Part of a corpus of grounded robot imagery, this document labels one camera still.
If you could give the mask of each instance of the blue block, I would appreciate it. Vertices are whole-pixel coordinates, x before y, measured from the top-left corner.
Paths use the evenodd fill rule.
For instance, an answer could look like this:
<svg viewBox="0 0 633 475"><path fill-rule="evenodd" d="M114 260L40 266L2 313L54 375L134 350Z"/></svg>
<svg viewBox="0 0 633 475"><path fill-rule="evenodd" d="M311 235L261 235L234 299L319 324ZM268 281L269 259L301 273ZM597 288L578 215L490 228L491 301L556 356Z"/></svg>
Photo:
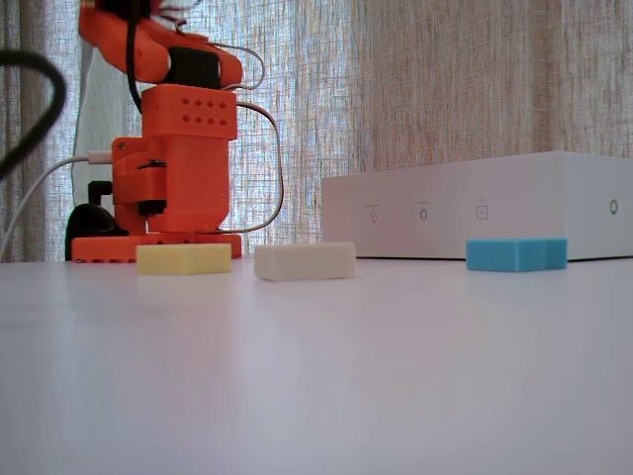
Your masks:
<svg viewBox="0 0 633 475"><path fill-rule="evenodd" d="M506 272L564 269L567 267L567 239L469 239L466 267Z"/></svg>

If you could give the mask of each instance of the beige curtain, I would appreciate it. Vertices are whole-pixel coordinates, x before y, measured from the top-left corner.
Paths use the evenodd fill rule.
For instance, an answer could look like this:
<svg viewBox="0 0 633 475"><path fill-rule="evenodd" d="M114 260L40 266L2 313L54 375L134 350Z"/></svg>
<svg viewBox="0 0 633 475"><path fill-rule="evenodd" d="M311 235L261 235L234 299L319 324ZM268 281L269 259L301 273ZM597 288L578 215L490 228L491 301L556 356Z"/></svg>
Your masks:
<svg viewBox="0 0 633 475"><path fill-rule="evenodd" d="M16 197L44 163L69 156L74 140L82 57L74 33L78 2L39 3L5 0L2 38L5 44L34 42L63 63L71 102L45 152L3 186L5 227ZM261 242L318 240L320 181L328 175L548 149L631 156L630 2L214 0L188 17L191 31L253 48L268 67L263 86L239 96L278 119L287 196L271 227L245 237L246 251ZM238 55L246 79L254 79L257 63ZM123 76L112 73L109 88L99 85L105 76L95 71L104 67L95 55L84 63L93 76L84 81L78 150L138 129ZM0 120L11 141L43 102L39 89L26 89L24 80L20 87L16 74L0 77ZM100 104L92 114L116 125L98 132L87 103ZM240 113L239 130L225 227L265 219L278 189L268 124ZM94 168L75 173L78 201L89 179L104 174ZM69 210L64 171L30 208L13 257L60 258Z"/></svg>
<svg viewBox="0 0 633 475"><path fill-rule="evenodd" d="M63 72L68 96L63 116L27 161L0 185L0 223L5 230L20 198L44 168L72 155L78 107L79 40L74 34L77 2L3 0L0 48L44 54ZM0 69L0 153L15 145L45 110L46 80L26 70ZM70 209L69 170L61 170L33 198L16 229L10 260L57 260L63 257L64 223Z"/></svg>

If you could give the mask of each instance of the foam block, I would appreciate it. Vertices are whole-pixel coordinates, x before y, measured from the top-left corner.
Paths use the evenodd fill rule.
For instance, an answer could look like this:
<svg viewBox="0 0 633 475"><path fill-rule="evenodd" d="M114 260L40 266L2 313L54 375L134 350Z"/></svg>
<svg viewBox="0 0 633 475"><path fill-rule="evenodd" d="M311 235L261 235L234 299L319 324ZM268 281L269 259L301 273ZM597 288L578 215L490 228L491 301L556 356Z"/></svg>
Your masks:
<svg viewBox="0 0 633 475"><path fill-rule="evenodd" d="M356 249L351 242L259 245L255 275L266 280L316 280L353 277Z"/></svg>
<svg viewBox="0 0 633 475"><path fill-rule="evenodd" d="M155 244L136 247L139 274L230 272L230 244Z"/></svg>
<svg viewBox="0 0 633 475"><path fill-rule="evenodd" d="M525 272L567 267L567 240L563 237L522 239L469 239L469 270Z"/></svg>

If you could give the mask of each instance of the small icon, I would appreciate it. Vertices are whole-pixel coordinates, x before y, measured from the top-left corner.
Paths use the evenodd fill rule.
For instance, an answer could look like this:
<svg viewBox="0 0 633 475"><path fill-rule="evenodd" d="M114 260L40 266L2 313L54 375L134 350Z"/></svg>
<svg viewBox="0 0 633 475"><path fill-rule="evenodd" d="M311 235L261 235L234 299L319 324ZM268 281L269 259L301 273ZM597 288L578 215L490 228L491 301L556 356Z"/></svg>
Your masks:
<svg viewBox="0 0 633 475"><path fill-rule="evenodd" d="M477 219L478 220L487 220L488 219L488 206L478 206L477 207Z"/></svg>

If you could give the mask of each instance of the yellow block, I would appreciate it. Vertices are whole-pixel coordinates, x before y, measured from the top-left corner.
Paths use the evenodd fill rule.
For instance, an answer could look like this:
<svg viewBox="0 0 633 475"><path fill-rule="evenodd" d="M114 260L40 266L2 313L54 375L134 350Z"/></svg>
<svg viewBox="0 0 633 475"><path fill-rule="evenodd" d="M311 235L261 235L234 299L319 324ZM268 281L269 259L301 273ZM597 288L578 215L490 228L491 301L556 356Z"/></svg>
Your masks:
<svg viewBox="0 0 633 475"><path fill-rule="evenodd" d="M136 247L139 274L230 272L230 244L155 244Z"/></svg>

